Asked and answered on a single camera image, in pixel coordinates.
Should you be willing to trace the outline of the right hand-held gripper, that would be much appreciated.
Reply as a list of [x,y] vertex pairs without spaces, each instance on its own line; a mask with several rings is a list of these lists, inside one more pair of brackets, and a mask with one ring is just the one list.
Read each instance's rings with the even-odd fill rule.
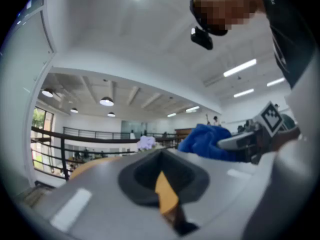
[[248,119],[237,135],[222,139],[217,146],[223,150],[236,150],[239,162],[258,164],[262,155],[272,150],[273,138],[284,120],[276,106],[269,102],[253,119]]

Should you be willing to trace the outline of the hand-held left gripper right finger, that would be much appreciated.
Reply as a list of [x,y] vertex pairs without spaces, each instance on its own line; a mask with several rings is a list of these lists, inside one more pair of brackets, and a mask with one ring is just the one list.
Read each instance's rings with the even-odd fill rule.
[[180,236],[173,228],[165,240],[269,240],[274,238],[273,215],[267,200],[272,182],[274,153],[262,156],[258,165],[220,161],[193,153],[164,150],[165,166],[183,163],[174,177],[183,188],[196,193],[196,201],[177,206],[192,229]]

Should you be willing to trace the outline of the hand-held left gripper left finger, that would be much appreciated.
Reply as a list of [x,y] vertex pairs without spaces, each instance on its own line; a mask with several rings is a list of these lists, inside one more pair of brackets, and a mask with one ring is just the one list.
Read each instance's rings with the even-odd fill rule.
[[42,222],[68,240],[173,240],[175,231],[154,207],[133,203],[118,184],[139,153],[102,162],[54,189],[34,207]]

